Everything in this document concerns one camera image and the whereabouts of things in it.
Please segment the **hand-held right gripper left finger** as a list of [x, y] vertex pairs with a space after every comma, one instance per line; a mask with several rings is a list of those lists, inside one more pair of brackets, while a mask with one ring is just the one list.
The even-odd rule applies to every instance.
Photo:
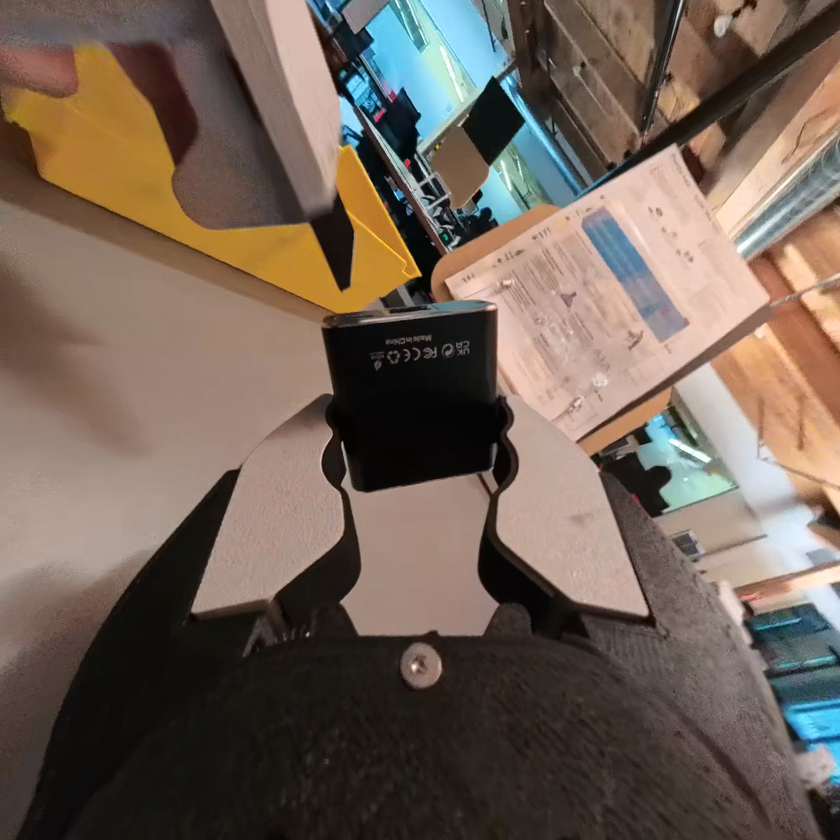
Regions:
[[308, 624], [361, 575], [343, 448], [323, 394], [268, 435], [234, 483], [192, 612], [278, 611]]

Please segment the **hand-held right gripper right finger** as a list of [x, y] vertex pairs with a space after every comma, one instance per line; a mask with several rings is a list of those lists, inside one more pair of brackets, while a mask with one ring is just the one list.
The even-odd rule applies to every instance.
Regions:
[[479, 580], [531, 625], [650, 617], [598, 468], [518, 396], [498, 401], [499, 438]]

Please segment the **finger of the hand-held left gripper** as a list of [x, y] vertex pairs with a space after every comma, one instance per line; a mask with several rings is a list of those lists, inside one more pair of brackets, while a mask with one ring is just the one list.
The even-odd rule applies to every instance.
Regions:
[[336, 286], [354, 229], [339, 196], [340, 99], [306, 2], [189, 2], [175, 74], [196, 136], [175, 197], [211, 230], [310, 224]]

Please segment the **black network adapter box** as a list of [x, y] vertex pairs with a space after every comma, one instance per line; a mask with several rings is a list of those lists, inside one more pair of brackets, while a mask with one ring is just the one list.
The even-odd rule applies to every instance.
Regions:
[[492, 467], [498, 309], [483, 300], [334, 314], [322, 322], [331, 417], [354, 489]]

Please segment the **yellow storage bin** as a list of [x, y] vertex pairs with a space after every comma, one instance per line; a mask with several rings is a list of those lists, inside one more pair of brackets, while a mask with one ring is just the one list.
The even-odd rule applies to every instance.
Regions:
[[152, 105], [103, 47], [76, 51], [79, 89], [63, 99], [3, 87], [3, 112], [26, 132], [47, 182], [332, 312], [352, 312], [420, 270], [367, 175], [344, 145], [338, 218], [212, 230], [172, 189], [175, 164]]

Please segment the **grey desk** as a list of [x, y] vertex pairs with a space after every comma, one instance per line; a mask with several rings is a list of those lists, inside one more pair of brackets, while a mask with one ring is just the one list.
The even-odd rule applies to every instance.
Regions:
[[2, 838], [463, 836], [392, 660], [373, 707], [298, 698], [179, 596], [220, 477], [327, 384], [257, 286], [2, 163]]

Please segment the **brown board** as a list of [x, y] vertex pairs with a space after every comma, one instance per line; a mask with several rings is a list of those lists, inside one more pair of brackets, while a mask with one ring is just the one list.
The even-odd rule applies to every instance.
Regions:
[[489, 177], [490, 167], [462, 127], [448, 130], [430, 155], [432, 172], [444, 185], [454, 209], [473, 200]]

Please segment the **black panel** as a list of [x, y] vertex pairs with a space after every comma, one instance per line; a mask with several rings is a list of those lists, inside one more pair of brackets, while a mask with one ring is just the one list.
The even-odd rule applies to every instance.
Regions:
[[493, 165], [524, 125], [524, 118], [499, 80], [491, 77], [462, 128], [480, 158]]

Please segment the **printed instruction sheet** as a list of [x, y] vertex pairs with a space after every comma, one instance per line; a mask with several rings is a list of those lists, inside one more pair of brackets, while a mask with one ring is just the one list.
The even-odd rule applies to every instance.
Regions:
[[674, 145], [444, 287], [497, 306], [509, 392], [577, 442], [738, 342], [770, 305]]

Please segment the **silver ventilation duct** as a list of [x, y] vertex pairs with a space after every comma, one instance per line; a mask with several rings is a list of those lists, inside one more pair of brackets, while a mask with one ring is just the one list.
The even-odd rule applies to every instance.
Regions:
[[839, 196], [839, 133], [783, 178], [733, 237], [745, 260], [764, 252]]

